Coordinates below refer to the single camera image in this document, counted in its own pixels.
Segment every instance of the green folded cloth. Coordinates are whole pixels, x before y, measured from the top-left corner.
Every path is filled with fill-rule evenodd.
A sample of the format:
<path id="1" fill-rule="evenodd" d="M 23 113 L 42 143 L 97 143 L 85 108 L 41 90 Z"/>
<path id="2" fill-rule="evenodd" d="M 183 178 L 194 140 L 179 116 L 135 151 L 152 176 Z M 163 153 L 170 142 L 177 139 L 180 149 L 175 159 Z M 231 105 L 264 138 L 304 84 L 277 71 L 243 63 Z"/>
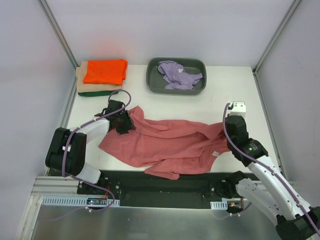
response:
<path id="1" fill-rule="evenodd" d="M 114 91 L 91 91 L 91 92 L 78 92 L 81 97 L 100 97 L 100 96 L 109 96 Z"/>

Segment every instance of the white wall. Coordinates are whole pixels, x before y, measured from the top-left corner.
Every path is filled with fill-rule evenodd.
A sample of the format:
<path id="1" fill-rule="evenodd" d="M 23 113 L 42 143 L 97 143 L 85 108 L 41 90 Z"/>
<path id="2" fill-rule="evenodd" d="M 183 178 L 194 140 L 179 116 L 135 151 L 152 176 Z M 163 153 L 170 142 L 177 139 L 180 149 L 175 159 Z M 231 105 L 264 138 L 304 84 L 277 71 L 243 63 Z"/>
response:
<path id="1" fill-rule="evenodd" d="M 198 58 L 254 67 L 293 0 L 48 0 L 78 63 Z"/>
<path id="2" fill-rule="evenodd" d="M 74 79 L 36 0 L 0 7 L 0 239 L 16 239 Z"/>
<path id="3" fill-rule="evenodd" d="M 320 1 L 304 0 L 258 72 L 280 158 L 320 205 Z"/>

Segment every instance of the tabletop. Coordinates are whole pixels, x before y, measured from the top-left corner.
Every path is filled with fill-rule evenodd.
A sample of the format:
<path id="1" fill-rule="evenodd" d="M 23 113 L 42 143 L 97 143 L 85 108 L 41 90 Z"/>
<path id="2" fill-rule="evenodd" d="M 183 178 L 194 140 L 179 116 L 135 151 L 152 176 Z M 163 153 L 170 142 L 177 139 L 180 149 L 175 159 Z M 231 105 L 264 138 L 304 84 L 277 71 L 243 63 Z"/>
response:
<path id="1" fill-rule="evenodd" d="M 128 65 L 123 89 L 132 96 L 127 110 L 140 106 L 146 119 L 183 119 L 213 124 L 222 122 L 227 102 L 245 102 L 245 121 L 249 136 L 258 140 L 278 166 L 267 121 L 262 108 L 252 69 L 246 66 L 206 66 L 206 88 L 195 96 L 153 93 L 146 85 L 147 65 Z M 128 96 L 120 92 L 112 99 L 126 103 Z M 108 105 L 107 96 L 82 97 L 76 95 L 68 121 L 68 128 L 79 126 L 100 113 Z M 144 171 L 149 166 L 133 167 L 107 154 L 98 145 L 104 134 L 86 146 L 85 161 L 100 170 Z M 249 169 L 234 158 L 231 152 L 221 154 L 213 163 L 213 173 L 249 173 Z"/>

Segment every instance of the clothing tag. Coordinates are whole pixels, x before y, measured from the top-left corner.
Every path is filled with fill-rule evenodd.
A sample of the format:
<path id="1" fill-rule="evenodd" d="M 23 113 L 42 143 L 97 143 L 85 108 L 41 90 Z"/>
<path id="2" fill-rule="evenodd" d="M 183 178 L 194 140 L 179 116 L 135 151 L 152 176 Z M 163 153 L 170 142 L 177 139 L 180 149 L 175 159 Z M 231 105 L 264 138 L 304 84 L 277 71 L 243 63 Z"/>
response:
<path id="1" fill-rule="evenodd" d="M 218 157 L 218 156 L 220 155 L 220 153 L 217 152 L 217 151 L 214 151 L 214 152 L 212 153 L 212 155 L 215 156 L 215 157 Z"/>

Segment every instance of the orange cloth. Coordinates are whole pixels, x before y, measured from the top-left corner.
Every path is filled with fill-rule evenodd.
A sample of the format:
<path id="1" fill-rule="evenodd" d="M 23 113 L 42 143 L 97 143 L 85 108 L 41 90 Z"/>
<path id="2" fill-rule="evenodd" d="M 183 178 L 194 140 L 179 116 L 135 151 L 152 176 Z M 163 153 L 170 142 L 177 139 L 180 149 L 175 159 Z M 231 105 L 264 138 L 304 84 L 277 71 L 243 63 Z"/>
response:
<path id="1" fill-rule="evenodd" d="M 126 79 L 127 66 L 128 62 L 124 59 L 88 61 L 83 83 L 122 85 Z"/>

